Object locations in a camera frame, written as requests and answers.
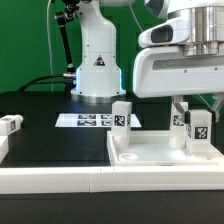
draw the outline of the printed marker sheet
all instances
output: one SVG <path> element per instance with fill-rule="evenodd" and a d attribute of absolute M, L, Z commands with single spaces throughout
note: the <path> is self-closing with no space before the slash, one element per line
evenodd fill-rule
<path fill-rule="evenodd" d="M 112 126 L 111 114 L 60 114 L 55 127 L 99 127 Z M 140 128 L 141 124 L 135 114 L 131 115 L 131 127 Z"/>

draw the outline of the black table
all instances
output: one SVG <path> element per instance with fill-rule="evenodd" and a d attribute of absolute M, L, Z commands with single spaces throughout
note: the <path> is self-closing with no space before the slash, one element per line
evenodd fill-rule
<path fill-rule="evenodd" d="M 168 130 L 170 99 L 128 94 L 142 129 Z M 193 98 L 192 108 L 203 105 Z M 22 129 L 9 137 L 2 168 L 110 166 L 105 128 L 55 128 L 60 113 L 111 113 L 111 104 L 87 104 L 63 93 L 0 95 L 0 115 L 21 114 Z M 223 122 L 213 144 L 223 150 Z M 0 195 L 0 223 L 223 223 L 224 191 L 111 192 Z"/>

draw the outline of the green backdrop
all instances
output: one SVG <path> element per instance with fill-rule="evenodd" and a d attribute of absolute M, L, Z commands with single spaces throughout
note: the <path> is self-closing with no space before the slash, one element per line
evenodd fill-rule
<path fill-rule="evenodd" d="M 0 1 L 0 92 L 17 90 L 28 81 L 50 75 L 47 42 L 48 0 L 1 0 Z M 144 0 L 133 5 L 143 29 L 160 22 L 144 7 Z M 63 10 L 61 0 L 51 4 L 51 35 L 54 73 L 66 71 L 66 62 L 59 28 L 54 15 Z M 123 87 L 132 90 L 134 59 L 141 50 L 137 38 L 140 34 L 129 7 L 101 8 L 104 17 L 117 28 L 117 64 L 123 72 Z M 81 63 L 81 31 L 79 21 L 67 25 L 74 64 Z M 51 87 L 31 87 L 30 90 L 50 90 Z"/>

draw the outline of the white device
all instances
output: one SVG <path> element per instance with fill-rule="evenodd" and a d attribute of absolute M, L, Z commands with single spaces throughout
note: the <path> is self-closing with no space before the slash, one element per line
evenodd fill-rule
<path fill-rule="evenodd" d="M 139 36 L 140 46 L 146 49 L 135 60 L 135 94 L 223 92 L 224 1 L 170 0 L 166 5 L 167 22 Z"/>
<path fill-rule="evenodd" d="M 134 1 L 80 2 L 77 16 L 82 30 L 82 64 L 76 72 L 76 88 L 71 91 L 73 99 L 102 103 L 126 94 L 116 64 L 116 28 L 102 16 L 100 6 L 120 7 Z"/>
<path fill-rule="evenodd" d="M 23 117 L 20 115 L 7 115 L 0 118 L 0 163 L 7 155 L 8 136 L 21 128 Z"/>
<path fill-rule="evenodd" d="M 148 175 L 154 170 L 152 190 L 178 190 L 180 183 L 185 190 L 224 189 L 219 182 L 224 155 L 210 142 L 212 115 L 206 110 L 188 111 L 183 102 L 183 95 L 216 93 L 212 109 L 218 111 L 223 104 L 224 1 L 146 0 L 145 5 L 168 20 L 139 36 L 145 49 L 135 60 L 133 88 L 140 98 L 173 97 L 170 130 L 131 131 L 125 150 L 108 132 L 111 164 L 139 166 Z M 124 161 L 119 159 L 122 154 L 131 156 Z"/>

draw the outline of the white base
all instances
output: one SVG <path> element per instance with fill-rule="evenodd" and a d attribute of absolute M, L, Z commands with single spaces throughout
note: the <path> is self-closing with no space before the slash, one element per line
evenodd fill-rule
<path fill-rule="evenodd" d="M 131 131 L 127 149 L 116 148 L 112 132 L 107 135 L 112 166 L 187 166 L 224 164 L 224 156 L 212 145 L 203 157 L 190 155 L 187 148 L 169 146 L 169 131 Z"/>
<path fill-rule="evenodd" d="M 135 160 L 132 164 L 130 161 L 117 160 L 117 164 L 120 162 L 123 165 L 114 167 L 2 168 L 0 169 L 0 194 L 224 190 L 223 155 L 212 146 L 208 154 L 209 159 L 196 160 L 191 157 L 186 159 L 185 151 L 181 152 L 178 149 L 174 149 L 171 154 L 167 153 L 168 146 L 166 148 L 165 145 L 168 134 L 169 132 L 144 131 L 130 133 L 131 146 L 133 139 L 138 140 L 135 146 L 142 145 L 143 154 L 146 152 L 145 144 L 148 144 L 149 140 L 156 147 L 150 148 L 151 152 L 156 149 L 164 153 L 163 155 L 151 154 L 153 160 L 148 162 L 148 165 L 144 164 L 147 161 L 139 152 L 141 160 Z M 116 150 L 113 151 L 111 139 L 112 136 L 108 132 L 108 150 L 111 162 L 114 163 L 115 156 L 118 158 L 118 155 Z M 159 141 L 164 141 L 161 148 Z M 2 140 L 1 149 L 6 142 L 7 138 Z"/>

